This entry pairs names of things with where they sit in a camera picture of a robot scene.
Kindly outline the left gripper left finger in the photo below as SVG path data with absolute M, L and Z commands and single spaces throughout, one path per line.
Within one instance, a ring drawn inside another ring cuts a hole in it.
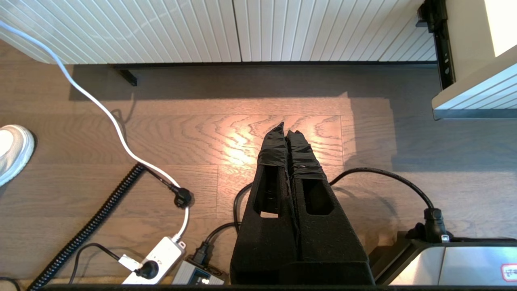
M 281 284 L 284 267 L 299 259 L 299 197 L 284 123 L 264 136 L 231 256 L 233 285 Z

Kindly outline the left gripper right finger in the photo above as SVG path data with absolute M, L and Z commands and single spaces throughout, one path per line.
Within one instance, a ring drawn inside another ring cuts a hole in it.
M 374 285 L 368 255 L 311 145 L 299 131 L 289 131 L 287 141 L 297 259 L 285 267 L 286 283 Z

